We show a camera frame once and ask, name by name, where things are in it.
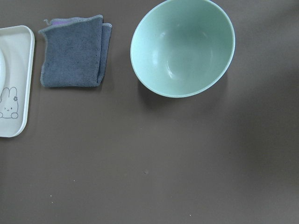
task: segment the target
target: mint green bowl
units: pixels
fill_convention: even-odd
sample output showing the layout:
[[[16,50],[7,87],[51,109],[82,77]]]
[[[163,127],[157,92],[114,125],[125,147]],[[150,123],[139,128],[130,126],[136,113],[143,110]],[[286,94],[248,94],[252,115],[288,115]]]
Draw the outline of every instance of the mint green bowl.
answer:
[[[216,83],[234,50],[233,25],[218,5],[209,0],[168,0],[149,11],[136,28],[131,62],[148,89],[181,98]]]

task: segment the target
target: plastic tray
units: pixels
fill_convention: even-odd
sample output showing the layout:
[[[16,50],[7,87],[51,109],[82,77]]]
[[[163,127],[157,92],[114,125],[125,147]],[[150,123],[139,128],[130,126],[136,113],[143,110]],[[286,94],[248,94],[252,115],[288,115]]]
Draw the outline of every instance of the plastic tray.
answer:
[[[20,134],[28,116],[34,34],[26,26],[0,28],[6,73],[0,90],[0,137]]]

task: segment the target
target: microfiber cloth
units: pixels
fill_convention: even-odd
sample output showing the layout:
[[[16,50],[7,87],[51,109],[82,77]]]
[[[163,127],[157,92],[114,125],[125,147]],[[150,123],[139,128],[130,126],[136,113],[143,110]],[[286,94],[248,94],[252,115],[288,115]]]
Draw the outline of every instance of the microfiber cloth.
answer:
[[[51,20],[39,31],[46,40],[42,85],[98,86],[105,74],[111,29],[102,15]]]

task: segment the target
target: bowl rim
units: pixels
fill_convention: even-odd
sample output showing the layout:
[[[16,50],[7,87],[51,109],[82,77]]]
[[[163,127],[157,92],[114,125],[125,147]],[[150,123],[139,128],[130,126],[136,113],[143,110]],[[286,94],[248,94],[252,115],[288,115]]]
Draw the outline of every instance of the bowl rim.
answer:
[[[220,7],[218,6],[216,3],[212,2],[211,0],[201,0],[201,1],[205,1],[211,5],[213,5],[214,7],[216,7],[226,18],[228,24],[229,24],[229,27],[230,27],[230,30],[231,30],[231,34],[232,34],[232,49],[231,49],[231,53],[230,53],[230,56],[229,56],[229,59],[228,59],[228,62],[226,64],[226,66],[224,67],[224,69],[222,70],[222,72],[219,74],[219,76],[214,80],[212,81],[209,85],[205,86],[204,88],[200,89],[200,90],[197,90],[197,91],[194,91],[194,92],[191,92],[191,93],[188,93],[188,94],[167,94],[167,93],[163,93],[161,91],[157,91],[155,90],[154,88],[148,86],[146,83],[144,83],[142,81],[142,79],[139,77],[134,65],[133,65],[133,53],[132,53],[132,46],[133,46],[133,42],[134,42],[134,39],[135,39],[135,36],[136,36],[136,33],[138,32],[138,29],[140,28],[141,24],[143,23],[144,20],[147,19],[147,17],[153,13],[157,8],[161,7],[162,5],[164,4],[168,4],[169,2],[172,2],[172,1],[179,1],[179,0],[166,0],[160,4],[158,4],[157,6],[155,6],[154,8],[152,8],[142,19],[141,21],[139,22],[138,26],[136,27],[135,31],[134,31],[134,34],[133,34],[133,37],[132,37],[132,41],[131,41],[131,46],[130,46],[130,59],[131,59],[131,64],[132,64],[132,67],[133,67],[133,70],[134,70],[134,73],[136,74],[137,78],[139,79],[139,81],[146,87],[148,88],[149,90],[151,90],[152,92],[156,93],[156,94],[159,94],[161,96],[164,96],[164,97],[170,97],[170,98],[184,98],[184,97],[190,97],[190,96],[194,96],[196,94],[199,94],[205,90],[207,90],[208,88],[210,88],[211,86],[213,86],[223,75],[224,73],[227,71],[228,67],[230,66],[231,62],[232,62],[232,59],[233,59],[233,56],[234,56],[234,52],[235,52],[235,30],[234,30],[234,27],[233,27],[233,24],[230,20],[230,18],[228,17],[228,15],[225,13],[225,11]]]

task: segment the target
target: rabbit ears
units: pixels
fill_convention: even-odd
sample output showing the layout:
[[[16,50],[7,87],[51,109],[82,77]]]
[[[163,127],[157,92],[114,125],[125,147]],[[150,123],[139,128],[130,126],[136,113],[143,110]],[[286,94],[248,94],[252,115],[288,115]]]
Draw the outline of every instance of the rabbit ears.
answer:
[[[4,88],[2,93],[1,93],[1,100],[4,98],[13,98],[16,97],[17,95],[17,89],[15,87],[9,88]]]

